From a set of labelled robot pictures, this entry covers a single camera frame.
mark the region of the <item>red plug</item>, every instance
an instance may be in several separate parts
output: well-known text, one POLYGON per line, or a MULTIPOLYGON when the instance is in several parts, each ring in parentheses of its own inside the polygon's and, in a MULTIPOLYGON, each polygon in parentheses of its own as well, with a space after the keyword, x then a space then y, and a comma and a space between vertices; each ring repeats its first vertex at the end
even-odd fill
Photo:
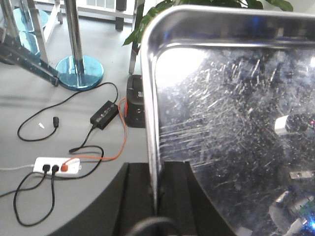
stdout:
POLYGON ((67 172, 67 171, 68 171, 68 165, 65 164, 65 163, 63 163, 63 164, 61 165, 61 171, 62 171, 62 172, 67 172))

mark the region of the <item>white power strip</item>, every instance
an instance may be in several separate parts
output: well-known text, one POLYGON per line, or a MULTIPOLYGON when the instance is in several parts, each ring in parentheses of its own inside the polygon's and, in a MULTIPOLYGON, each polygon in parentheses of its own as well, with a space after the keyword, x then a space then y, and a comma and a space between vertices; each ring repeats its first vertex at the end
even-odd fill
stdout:
POLYGON ((79 173, 79 170, 81 169, 79 158, 75 158, 75 159, 67 162, 68 170, 65 172, 61 171, 61 165, 69 159, 70 158, 64 158, 64 157, 38 157, 38 158, 36 158, 33 172, 44 173, 43 166, 44 165, 50 165, 50 170, 47 172, 47 174, 51 175, 52 174, 52 171, 51 171, 52 167, 54 165, 57 165, 57 166, 59 166, 59 170, 56 172, 56 176, 61 176, 61 177, 75 176, 79 173))

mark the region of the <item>potted plant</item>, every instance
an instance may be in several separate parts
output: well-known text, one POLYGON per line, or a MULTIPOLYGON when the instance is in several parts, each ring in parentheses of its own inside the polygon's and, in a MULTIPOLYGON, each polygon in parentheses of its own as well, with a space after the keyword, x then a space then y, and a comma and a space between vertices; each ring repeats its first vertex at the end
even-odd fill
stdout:
MULTIPOLYGON (((285 0, 265 0, 273 6, 279 7, 283 11, 293 11, 291 3, 285 0)), ((139 27, 135 28, 134 31, 125 40, 124 45, 131 42, 141 43, 143 32, 150 21, 165 9, 172 6, 182 4, 195 4, 205 6, 225 6, 225 7, 238 7, 238 8, 250 8, 250 9, 263 9, 263 4, 260 0, 163 0, 155 7, 152 7, 148 13, 143 16, 139 27)))

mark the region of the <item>power adapter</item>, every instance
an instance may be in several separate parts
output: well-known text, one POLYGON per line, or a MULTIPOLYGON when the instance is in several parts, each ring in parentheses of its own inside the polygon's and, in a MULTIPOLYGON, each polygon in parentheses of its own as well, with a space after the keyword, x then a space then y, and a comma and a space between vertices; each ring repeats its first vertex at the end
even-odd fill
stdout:
POLYGON ((107 101, 91 118, 93 126, 103 130, 109 122, 118 114, 118 106, 107 101))

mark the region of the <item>floor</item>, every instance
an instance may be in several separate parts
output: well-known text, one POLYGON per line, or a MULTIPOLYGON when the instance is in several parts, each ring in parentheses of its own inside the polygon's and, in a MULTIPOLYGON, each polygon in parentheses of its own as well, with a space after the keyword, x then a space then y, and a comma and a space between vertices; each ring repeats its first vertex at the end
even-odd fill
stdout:
MULTIPOLYGON (((126 26, 122 32, 115 30, 109 22, 80 19, 83 54, 95 57, 104 66, 103 82, 113 82, 119 88, 119 98, 126 94, 129 76, 131 46, 122 46, 131 33, 126 26)), ((66 19, 63 25, 56 25, 48 45, 50 64, 56 64, 71 55, 66 19)), ((141 73, 139 60, 135 74, 141 73)), ((103 86, 71 99, 59 108, 48 110, 31 120, 22 130, 22 135, 34 138, 48 132, 52 117, 60 117, 60 127, 56 134, 42 142, 26 143, 18 139, 18 126, 38 110, 60 102, 73 92, 63 87, 54 87, 41 78, 12 65, 0 63, 0 167, 16 167, 33 164, 39 156, 70 157, 68 150, 81 144, 90 129, 89 119, 107 100, 113 100, 115 90, 103 86), (46 129, 38 126, 41 122, 46 129)), ((90 145, 100 145, 105 155, 113 156, 123 141, 123 126, 118 118, 103 130, 95 130, 89 140, 90 145)), ((55 183, 56 206, 43 223, 34 227, 22 227, 14 216, 13 195, 0 199, 0 229, 5 236, 47 235, 88 206, 110 183, 124 162, 147 162, 145 129, 129 128, 126 147, 115 161, 102 163, 91 176, 82 180, 57 181, 55 183)), ((82 171, 88 171, 95 163, 83 163, 82 171)), ((18 171, 0 171, 0 194, 16 189, 31 168, 18 171)), ((30 179, 25 185, 32 186, 38 178, 30 179)), ((50 183, 46 180, 36 190, 23 193, 18 198, 18 209, 25 222, 40 219, 51 205, 50 183)))

